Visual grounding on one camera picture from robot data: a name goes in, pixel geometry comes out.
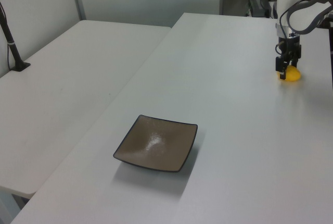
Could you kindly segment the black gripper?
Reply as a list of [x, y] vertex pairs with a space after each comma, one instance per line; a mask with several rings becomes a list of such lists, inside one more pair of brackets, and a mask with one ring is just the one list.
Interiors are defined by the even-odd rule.
[[284, 59], [290, 59], [290, 65], [297, 67], [301, 58], [300, 36], [296, 35], [296, 37], [288, 39], [278, 37], [278, 44], [281, 56], [275, 58], [275, 70], [278, 72], [279, 78], [285, 80], [288, 64], [284, 62]]

